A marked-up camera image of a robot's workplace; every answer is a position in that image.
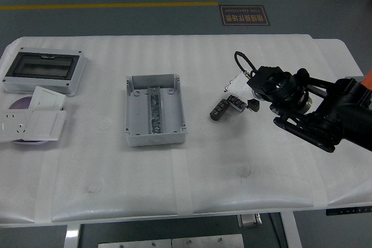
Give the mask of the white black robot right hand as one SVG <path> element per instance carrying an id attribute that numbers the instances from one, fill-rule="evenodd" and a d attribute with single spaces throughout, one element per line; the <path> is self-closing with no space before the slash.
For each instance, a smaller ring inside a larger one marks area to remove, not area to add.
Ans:
<path id="1" fill-rule="evenodd" d="M 248 79 L 244 73 L 239 73 L 231 80 L 224 89 L 224 92 L 228 94 L 227 102 L 238 112 L 243 112 L 245 109 L 258 112 L 260 102 L 247 82 Z"/>

